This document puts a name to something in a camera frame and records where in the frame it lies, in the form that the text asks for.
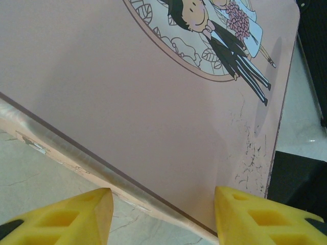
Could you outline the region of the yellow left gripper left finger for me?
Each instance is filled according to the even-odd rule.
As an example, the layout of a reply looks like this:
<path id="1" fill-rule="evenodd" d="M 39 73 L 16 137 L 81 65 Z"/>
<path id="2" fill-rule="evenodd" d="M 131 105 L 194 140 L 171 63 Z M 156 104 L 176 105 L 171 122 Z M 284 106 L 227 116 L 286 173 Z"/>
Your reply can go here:
<path id="1" fill-rule="evenodd" d="M 0 225 L 0 245 L 107 245 L 110 188 L 99 188 L 20 214 Z"/>

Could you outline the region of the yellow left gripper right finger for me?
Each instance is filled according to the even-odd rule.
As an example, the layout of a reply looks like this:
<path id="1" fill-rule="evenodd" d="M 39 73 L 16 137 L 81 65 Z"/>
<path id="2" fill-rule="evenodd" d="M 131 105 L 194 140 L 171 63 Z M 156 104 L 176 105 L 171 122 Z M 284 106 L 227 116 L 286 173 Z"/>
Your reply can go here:
<path id="1" fill-rule="evenodd" d="M 318 215 L 233 189 L 215 188 L 220 245 L 327 245 Z"/>

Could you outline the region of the pink tin box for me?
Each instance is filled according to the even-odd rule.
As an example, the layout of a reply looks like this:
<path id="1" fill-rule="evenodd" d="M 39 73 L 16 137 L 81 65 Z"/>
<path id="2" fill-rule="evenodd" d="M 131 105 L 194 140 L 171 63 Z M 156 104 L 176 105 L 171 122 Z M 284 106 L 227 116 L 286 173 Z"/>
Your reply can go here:
<path id="1" fill-rule="evenodd" d="M 300 12 L 296 0 L 240 0 L 274 65 L 262 103 L 206 37 L 161 0 L 0 0 L 0 99 L 87 178 L 149 214 L 215 240 L 214 192 L 265 197 Z"/>

